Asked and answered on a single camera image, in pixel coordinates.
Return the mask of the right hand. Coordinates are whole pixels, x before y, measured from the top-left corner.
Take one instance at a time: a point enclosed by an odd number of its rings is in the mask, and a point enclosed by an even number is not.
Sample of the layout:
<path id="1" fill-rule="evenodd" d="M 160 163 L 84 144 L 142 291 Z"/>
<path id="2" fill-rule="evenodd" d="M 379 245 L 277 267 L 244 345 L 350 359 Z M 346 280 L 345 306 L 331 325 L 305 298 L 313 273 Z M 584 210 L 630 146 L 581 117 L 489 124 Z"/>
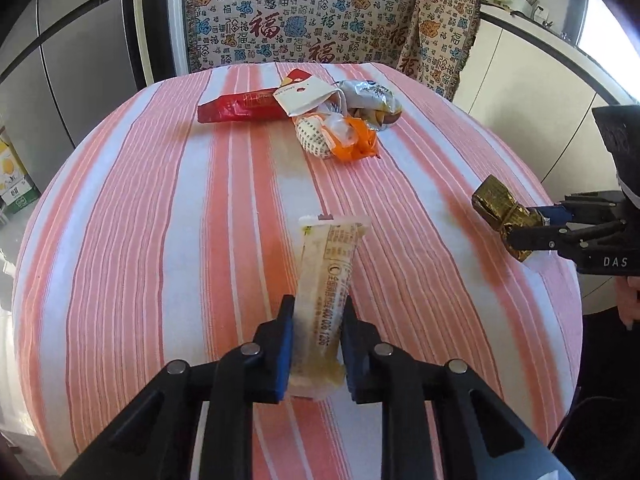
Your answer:
<path id="1" fill-rule="evenodd" d="M 640 278 L 618 276 L 615 279 L 616 304 L 622 323 L 631 330 L 634 322 L 640 320 Z"/>

